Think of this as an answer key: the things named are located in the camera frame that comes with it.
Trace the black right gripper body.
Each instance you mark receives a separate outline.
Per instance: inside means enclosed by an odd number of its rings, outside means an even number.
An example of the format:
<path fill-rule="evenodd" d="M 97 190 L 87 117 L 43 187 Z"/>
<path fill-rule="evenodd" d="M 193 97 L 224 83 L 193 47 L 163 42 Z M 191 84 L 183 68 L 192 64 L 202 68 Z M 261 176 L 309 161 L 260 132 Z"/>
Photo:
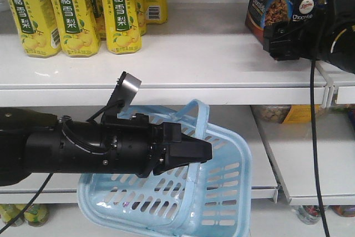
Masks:
<path fill-rule="evenodd" d="M 327 61 L 327 13 L 316 12 L 304 21 L 282 21 L 265 26 L 263 49 L 275 60 L 300 58 Z"/>

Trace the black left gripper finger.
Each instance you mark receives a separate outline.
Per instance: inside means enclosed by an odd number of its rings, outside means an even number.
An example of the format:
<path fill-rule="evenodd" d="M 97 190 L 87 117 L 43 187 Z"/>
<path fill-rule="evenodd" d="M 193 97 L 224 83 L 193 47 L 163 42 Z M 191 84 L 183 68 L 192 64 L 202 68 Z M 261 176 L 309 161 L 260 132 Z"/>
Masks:
<path fill-rule="evenodd" d="M 193 158 L 187 157 L 168 157 L 166 158 L 152 158 L 153 175 L 158 176 L 162 173 L 172 170 L 174 168 L 183 167 L 193 162 Z"/>
<path fill-rule="evenodd" d="M 169 163 L 204 163 L 211 159 L 212 145 L 204 140 L 183 134 L 181 141 L 169 144 Z"/>

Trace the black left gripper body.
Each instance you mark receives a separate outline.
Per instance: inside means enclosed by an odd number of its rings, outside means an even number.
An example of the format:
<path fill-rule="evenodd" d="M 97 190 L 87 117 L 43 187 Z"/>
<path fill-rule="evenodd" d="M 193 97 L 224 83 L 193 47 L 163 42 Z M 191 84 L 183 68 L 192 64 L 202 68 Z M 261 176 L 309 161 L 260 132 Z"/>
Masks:
<path fill-rule="evenodd" d="M 102 118 L 103 173 L 135 174 L 146 178 L 153 173 L 152 158 L 168 158 L 171 142 L 181 141 L 181 125 L 151 124 L 149 117 L 135 114 L 130 119 Z"/>

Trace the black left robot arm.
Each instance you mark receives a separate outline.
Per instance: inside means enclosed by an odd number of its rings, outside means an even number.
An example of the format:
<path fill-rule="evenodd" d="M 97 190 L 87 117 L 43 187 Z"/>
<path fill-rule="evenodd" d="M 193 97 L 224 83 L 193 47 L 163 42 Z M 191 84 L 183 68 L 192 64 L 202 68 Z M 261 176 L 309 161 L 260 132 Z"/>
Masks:
<path fill-rule="evenodd" d="M 160 175 L 212 159 L 209 142 L 190 137 L 178 123 L 152 124 L 104 115 L 101 123 L 29 109 L 1 109 L 1 185 L 33 173 Z"/>

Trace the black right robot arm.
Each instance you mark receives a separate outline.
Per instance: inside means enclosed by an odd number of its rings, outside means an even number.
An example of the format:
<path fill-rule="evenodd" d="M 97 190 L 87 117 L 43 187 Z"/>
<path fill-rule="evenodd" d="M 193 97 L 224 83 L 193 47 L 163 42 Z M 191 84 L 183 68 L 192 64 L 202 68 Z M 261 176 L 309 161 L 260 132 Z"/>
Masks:
<path fill-rule="evenodd" d="M 265 27 L 263 49 L 275 60 L 320 60 L 354 73 L 354 0 L 327 0 L 309 19 Z"/>

